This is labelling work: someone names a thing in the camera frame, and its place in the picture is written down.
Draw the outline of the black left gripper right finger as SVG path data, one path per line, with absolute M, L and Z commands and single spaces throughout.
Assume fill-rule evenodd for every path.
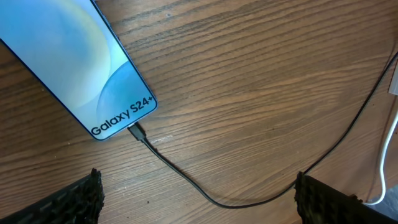
M 303 172 L 298 173 L 294 189 L 303 224 L 397 224 L 357 196 L 347 196 Z

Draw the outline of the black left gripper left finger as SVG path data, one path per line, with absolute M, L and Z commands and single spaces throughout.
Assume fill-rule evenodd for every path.
M 101 172 L 86 177 L 1 219 L 1 224 L 97 224 L 104 206 Z

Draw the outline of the blue Galaxy smartphone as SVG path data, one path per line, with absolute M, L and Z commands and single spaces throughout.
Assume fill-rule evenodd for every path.
M 92 0 L 1 0 L 1 41 L 99 141 L 158 107 Z

